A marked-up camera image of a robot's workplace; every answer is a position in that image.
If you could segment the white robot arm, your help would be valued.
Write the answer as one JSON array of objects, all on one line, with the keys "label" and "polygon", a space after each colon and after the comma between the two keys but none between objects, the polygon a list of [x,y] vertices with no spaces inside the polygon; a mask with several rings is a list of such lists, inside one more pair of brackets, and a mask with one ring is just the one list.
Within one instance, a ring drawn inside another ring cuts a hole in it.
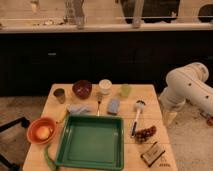
[{"label": "white robot arm", "polygon": [[197,105],[206,116],[213,118],[213,87],[206,84],[208,77],[208,68],[200,62],[168,72],[167,86],[159,96],[165,126],[172,123],[187,100]]}]

